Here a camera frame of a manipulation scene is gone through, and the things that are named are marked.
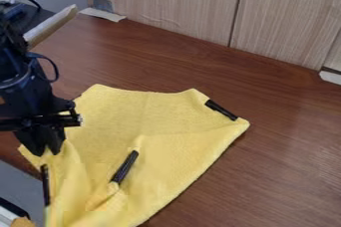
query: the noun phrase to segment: wooden table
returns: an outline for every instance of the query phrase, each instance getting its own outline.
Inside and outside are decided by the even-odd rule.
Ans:
[[[340,226],[341,87],[314,71],[132,21],[79,15],[36,52],[53,59],[56,95],[93,84],[178,92],[197,88],[250,129],[143,226]],[[9,133],[0,158],[35,174]]]

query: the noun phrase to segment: cloth fold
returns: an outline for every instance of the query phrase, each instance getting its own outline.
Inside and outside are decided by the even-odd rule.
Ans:
[[[84,118],[67,128],[61,152],[20,151],[37,168],[47,164],[51,205],[47,226],[137,226],[189,187],[249,126],[204,104],[191,89],[175,94],[94,85],[76,99]],[[119,185],[113,176],[139,156]]]
[[[35,224],[27,217],[19,217],[12,222],[11,227],[35,227]]]

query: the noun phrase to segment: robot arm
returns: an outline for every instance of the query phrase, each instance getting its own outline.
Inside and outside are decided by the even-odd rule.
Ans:
[[[13,131],[33,154],[41,156],[48,146],[59,153],[65,140],[64,128],[81,125],[75,103],[57,98],[27,43],[0,14],[0,131]]]

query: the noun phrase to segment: black pen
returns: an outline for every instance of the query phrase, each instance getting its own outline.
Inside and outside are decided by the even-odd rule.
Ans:
[[[50,205],[50,186],[49,186],[49,169],[46,164],[40,167],[41,177],[43,181],[43,195],[45,207]]]
[[[112,182],[121,184],[122,181],[125,179],[126,175],[128,174],[128,172],[131,170],[138,156],[139,156],[139,153],[133,150],[128,155],[125,162],[120,166],[119,170],[115,173],[114,177],[112,178]]]

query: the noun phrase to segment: microfiber towel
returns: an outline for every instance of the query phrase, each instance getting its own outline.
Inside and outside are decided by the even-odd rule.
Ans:
[[[20,147],[38,169],[48,166],[47,226],[126,227],[148,220],[247,130],[247,120],[209,103],[194,89],[162,94],[94,85],[85,91],[76,99],[84,123],[66,129],[58,155],[47,149],[36,157]]]
[[[11,227],[35,227],[35,224],[27,217],[20,217],[12,222]]]

